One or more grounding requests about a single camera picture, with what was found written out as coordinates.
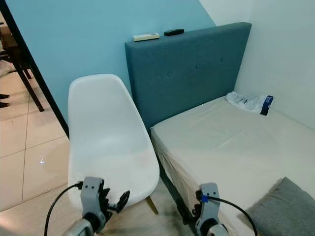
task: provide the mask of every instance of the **black cable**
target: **black cable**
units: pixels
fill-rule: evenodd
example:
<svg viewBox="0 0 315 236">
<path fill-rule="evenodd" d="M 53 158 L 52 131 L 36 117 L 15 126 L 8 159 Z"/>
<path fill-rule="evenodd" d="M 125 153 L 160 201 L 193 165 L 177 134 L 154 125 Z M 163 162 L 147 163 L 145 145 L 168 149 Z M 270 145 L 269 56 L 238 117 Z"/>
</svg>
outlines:
<svg viewBox="0 0 315 236">
<path fill-rule="evenodd" d="M 81 189 L 81 188 L 82 188 L 82 184 L 83 184 L 83 182 L 79 182 L 79 183 L 73 184 L 73 185 L 69 186 L 68 188 L 64 189 L 64 190 L 56 197 L 56 199 L 54 200 L 54 202 L 51 204 L 51 206 L 50 206 L 50 208 L 49 208 L 49 211 L 48 211 L 48 214 L 47 214 L 47 217 L 46 217 L 46 224 L 45 224 L 44 236 L 47 236 L 49 217 L 50 217 L 51 212 L 53 211 L 53 208 L 54 208 L 56 202 L 57 202 L 57 201 L 59 200 L 59 198 L 60 198 L 66 191 L 68 191 L 70 188 L 78 187 L 79 189 Z"/>
<path fill-rule="evenodd" d="M 255 226 L 254 222 L 252 221 L 250 215 L 248 215 L 246 211 L 244 211 L 244 210 L 241 209 L 239 206 L 237 206 L 237 205 L 235 205 L 234 203 L 231 203 L 231 202 L 229 202 L 229 201 L 227 201 L 227 200 L 224 200 L 224 199 L 221 199 L 221 198 L 215 198 L 215 197 L 211 197 L 211 196 L 207 196 L 207 197 L 208 197 L 208 199 L 210 199 L 210 200 L 215 200 L 215 201 L 218 201 L 218 202 L 227 203 L 227 204 L 229 204 L 229 205 L 235 207 L 235 208 L 238 209 L 239 211 L 241 211 L 241 212 L 248 218 L 249 222 L 252 224 L 252 229 L 254 230 L 255 236 L 258 235 L 258 234 L 257 234 L 256 226 Z"/>
</svg>

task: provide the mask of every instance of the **plastic bag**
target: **plastic bag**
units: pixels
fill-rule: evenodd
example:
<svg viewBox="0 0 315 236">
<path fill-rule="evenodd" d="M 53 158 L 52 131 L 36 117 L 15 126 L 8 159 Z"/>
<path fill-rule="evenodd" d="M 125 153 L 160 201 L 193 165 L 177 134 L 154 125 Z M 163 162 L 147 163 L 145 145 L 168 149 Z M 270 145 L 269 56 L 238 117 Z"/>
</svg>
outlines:
<svg viewBox="0 0 315 236">
<path fill-rule="evenodd" d="M 256 96 L 242 96 L 237 92 L 229 92 L 226 95 L 226 100 L 232 105 L 249 112 L 259 113 L 266 116 L 268 114 L 270 105 L 274 99 L 270 95 Z"/>
</svg>

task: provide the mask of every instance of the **bed frame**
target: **bed frame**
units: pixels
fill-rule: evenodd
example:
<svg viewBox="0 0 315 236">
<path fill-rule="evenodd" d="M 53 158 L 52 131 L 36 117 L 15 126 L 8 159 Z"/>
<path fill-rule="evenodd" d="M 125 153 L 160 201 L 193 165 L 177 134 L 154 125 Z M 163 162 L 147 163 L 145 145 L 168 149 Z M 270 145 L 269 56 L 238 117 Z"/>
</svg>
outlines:
<svg viewBox="0 0 315 236">
<path fill-rule="evenodd" d="M 160 121 L 233 91 L 251 26 L 235 23 L 125 44 L 132 97 L 149 133 Z M 192 214 L 159 166 L 184 224 L 194 229 Z"/>
</svg>

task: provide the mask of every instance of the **floor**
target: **floor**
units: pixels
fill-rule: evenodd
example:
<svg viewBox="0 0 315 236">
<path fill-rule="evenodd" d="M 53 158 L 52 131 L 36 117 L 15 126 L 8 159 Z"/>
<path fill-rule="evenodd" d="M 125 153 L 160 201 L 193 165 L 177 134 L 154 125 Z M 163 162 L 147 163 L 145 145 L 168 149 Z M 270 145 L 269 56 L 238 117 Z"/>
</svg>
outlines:
<svg viewBox="0 0 315 236">
<path fill-rule="evenodd" d="M 51 202 L 65 188 L 33 198 L 0 213 L 0 235 L 42 236 L 46 214 Z M 107 236 L 192 236 L 188 225 L 183 225 L 176 205 L 165 185 L 159 180 L 151 195 L 159 214 L 155 215 L 146 201 L 134 204 L 113 217 L 99 235 Z M 81 217 L 72 208 L 67 194 L 60 198 L 51 215 L 48 235 L 61 236 L 71 224 Z"/>
<path fill-rule="evenodd" d="M 0 78 L 10 94 L 0 109 L 0 211 L 67 181 L 69 140 L 36 80 L 29 80 L 45 111 L 39 112 L 17 72 Z"/>
</svg>

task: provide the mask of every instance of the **wooden chair leg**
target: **wooden chair leg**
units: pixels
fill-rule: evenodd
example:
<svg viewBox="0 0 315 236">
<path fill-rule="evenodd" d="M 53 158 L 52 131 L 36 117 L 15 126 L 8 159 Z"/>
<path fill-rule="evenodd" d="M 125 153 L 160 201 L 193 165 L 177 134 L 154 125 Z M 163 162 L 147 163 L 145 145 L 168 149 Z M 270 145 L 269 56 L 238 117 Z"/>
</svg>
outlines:
<svg viewBox="0 0 315 236">
<path fill-rule="evenodd" d="M 149 204 L 151 210 L 154 212 L 154 214 L 155 214 L 155 215 L 158 215 L 158 209 L 157 209 L 156 206 L 154 205 L 154 203 L 153 203 L 151 197 L 148 196 L 148 197 L 146 198 L 146 200 L 147 200 L 147 202 L 148 202 L 148 204 Z"/>
</svg>

